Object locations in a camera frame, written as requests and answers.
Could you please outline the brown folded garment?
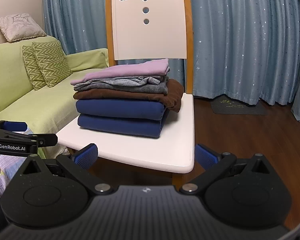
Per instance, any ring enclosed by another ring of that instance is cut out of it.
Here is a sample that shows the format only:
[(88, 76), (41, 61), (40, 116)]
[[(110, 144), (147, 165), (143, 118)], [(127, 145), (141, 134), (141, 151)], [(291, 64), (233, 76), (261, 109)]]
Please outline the brown folded garment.
[(75, 100), (83, 99), (131, 99), (148, 100), (162, 103), (170, 111), (178, 113), (181, 108), (181, 99), (184, 93), (184, 87), (175, 79), (167, 81), (167, 95), (153, 93), (125, 92), (105, 88), (93, 88), (87, 91), (76, 92), (73, 95)]

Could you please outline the navy folded garment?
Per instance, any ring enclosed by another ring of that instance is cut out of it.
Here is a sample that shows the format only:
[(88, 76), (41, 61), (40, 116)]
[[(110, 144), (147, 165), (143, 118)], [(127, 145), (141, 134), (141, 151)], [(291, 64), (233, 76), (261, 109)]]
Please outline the navy folded garment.
[(145, 100), (78, 100), (78, 126), (99, 132), (159, 138), (169, 109)]

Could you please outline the beige square cushion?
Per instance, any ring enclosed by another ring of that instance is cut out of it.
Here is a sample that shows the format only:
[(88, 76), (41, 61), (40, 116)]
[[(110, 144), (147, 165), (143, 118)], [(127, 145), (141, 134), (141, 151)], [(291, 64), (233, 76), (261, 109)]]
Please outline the beige square cushion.
[(45, 31), (28, 13), (0, 17), (0, 31), (10, 43), (46, 36)]

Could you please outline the grey folded garment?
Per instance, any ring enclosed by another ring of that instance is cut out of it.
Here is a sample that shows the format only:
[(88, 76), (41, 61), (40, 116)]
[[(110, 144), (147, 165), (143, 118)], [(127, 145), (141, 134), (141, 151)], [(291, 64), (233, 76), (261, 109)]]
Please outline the grey folded garment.
[(167, 76), (159, 78), (148, 77), (130, 77), (115, 79), (92, 79), (83, 83), (74, 85), (74, 91), (83, 92), (94, 88), (111, 89), (123, 92), (164, 94), (168, 93)]

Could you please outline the green zigzag pillow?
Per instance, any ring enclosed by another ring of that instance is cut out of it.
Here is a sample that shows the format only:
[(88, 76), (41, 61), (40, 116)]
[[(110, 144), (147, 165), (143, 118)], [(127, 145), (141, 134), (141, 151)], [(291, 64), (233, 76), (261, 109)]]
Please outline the green zigzag pillow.
[(32, 46), (22, 46), (23, 62), (34, 90), (39, 90), (46, 86), (45, 79), (38, 66), (34, 49)]
[(44, 43), (33, 42), (32, 48), (38, 67), (49, 88), (59, 84), (72, 74), (58, 40)]

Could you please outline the green zigzag pillow front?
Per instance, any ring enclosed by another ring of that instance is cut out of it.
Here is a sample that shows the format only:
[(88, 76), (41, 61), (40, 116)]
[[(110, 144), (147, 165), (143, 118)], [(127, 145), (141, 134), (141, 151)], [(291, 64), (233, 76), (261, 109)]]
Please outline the green zigzag pillow front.
[(44, 43), (33, 42), (32, 48), (38, 67), (49, 88), (59, 84), (72, 74), (58, 40)]

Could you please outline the blue starry curtain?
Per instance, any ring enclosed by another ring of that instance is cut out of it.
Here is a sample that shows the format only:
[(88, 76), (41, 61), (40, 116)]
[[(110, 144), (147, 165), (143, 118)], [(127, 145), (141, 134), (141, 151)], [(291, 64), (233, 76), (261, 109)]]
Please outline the blue starry curtain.
[[(292, 104), (300, 122), (300, 0), (191, 0), (193, 94)], [(107, 45), (105, 0), (43, 0), (67, 54)]]

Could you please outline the purple shirt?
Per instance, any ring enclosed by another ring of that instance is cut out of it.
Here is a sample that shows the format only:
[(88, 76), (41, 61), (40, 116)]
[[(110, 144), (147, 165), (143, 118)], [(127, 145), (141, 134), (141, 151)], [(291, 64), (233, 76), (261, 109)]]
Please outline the purple shirt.
[(168, 59), (152, 60), (140, 64), (122, 64), (86, 74), (82, 79), (72, 80), (71, 85), (92, 79), (107, 79), (128, 76), (164, 76), (169, 71)]

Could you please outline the green zigzag pillow rear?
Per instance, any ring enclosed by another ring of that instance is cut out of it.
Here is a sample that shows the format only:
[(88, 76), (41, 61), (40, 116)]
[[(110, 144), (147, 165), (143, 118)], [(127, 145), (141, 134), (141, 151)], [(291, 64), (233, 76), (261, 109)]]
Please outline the green zigzag pillow rear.
[(32, 46), (22, 46), (23, 62), (34, 90), (39, 90), (46, 86), (45, 79), (38, 66), (34, 49)]

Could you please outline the dark floor mat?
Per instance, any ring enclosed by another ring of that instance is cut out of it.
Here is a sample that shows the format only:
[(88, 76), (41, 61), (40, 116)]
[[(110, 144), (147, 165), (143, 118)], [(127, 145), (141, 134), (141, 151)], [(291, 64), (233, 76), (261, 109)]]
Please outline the dark floor mat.
[(229, 99), (214, 100), (210, 102), (213, 113), (229, 115), (267, 115), (265, 107), (258, 103), (255, 106), (232, 101)]

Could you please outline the checkered blue green sheet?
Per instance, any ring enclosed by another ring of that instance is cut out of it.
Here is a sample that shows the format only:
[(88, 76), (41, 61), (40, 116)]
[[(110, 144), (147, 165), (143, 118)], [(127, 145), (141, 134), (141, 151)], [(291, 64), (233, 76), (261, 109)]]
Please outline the checkered blue green sheet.
[[(31, 128), (34, 126), (27, 126), (27, 131), (25, 132), (17, 132), (21, 134), (33, 134), (33, 133), (46, 133), (45, 131), (35, 130), (33, 132)], [(24, 162), (24, 157), (13, 157), (8, 155), (1, 155), (0, 156), (0, 198), (3, 195), (7, 185), (16, 174), (19, 167)]]

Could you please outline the white wooden chair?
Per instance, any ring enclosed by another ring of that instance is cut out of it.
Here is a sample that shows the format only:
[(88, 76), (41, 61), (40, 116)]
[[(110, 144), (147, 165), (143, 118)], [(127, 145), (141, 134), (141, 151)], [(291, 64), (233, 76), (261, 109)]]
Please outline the white wooden chair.
[(106, 27), (109, 67), (72, 81), (79, 116), (58, 142), (180, 188), (194, 167), (191, 0), (106, 0)]

